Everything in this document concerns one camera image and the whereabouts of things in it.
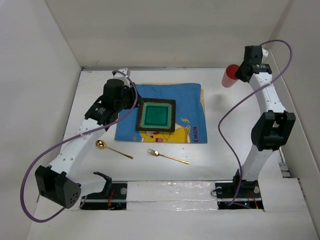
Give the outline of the pink plastic cup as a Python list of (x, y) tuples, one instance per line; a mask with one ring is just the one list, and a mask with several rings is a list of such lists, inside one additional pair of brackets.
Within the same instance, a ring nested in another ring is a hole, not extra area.
[(239, 67), (240, 66), (237, 64), (231, 64), (225, 69), (221, 80), (223, 87), (230, 88), (239, 80), (236, 77), (236, 72), (238, 71)]

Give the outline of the green square ceramic plate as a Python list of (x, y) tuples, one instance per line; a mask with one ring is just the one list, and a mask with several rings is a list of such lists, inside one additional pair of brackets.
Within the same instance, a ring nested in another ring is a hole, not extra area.
[(173, 99), (142, 98), (135, 129), (137, 131), (175, 131), (176, 101)]

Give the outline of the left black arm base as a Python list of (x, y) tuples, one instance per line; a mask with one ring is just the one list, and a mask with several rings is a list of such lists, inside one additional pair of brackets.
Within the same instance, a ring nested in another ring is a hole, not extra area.
[(128, 183), (113, 182), (112, 178), (99, 172), (95, 177), (81, 180), (81, 210), (126, 210)]

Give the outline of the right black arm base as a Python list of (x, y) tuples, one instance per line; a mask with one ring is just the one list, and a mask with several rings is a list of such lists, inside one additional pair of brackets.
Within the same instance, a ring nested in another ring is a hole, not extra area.
[(241, 180), (239, 170), (232, 180), (216, 181), (211, 196), (217, 200), (218, 210), (264, 210), (257, 180)]

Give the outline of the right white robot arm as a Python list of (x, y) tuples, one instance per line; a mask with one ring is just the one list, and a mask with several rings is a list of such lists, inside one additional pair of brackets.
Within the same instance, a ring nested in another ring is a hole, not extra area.
[(247, 182), (258, 180), (269, 157), (287, 143), (296, 121), (295, 114), (288, 112), (278, 97), (271, 67), (263, 63), (267, 55), (261, 46), (246, 46), (243, 62), (235, 73), (253, 89), (261, 114), (251, 131), (252, 147), (242, 165), (242, 177), (231, 184), (231, 191), (237, 197), (249, 192)]

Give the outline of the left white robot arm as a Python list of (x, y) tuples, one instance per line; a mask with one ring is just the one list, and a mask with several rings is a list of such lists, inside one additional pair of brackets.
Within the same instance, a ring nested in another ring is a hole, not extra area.
[(84, 115), (78, 137), (70, 141), (47, 167), (40, 165), (36, 169), (35, 179), (42, 197), (70, 209), (83, 196), (97, 194), (104, 199), (111, 195), (111, 177), (95, 171), (95, 177), (86, 181), (77, 176), (77, 171), (96, 141), (110, 126), (118, 123), (119, 113), (137, 106), (137, 97), (127, 75), (107, 80), (103, 94)]

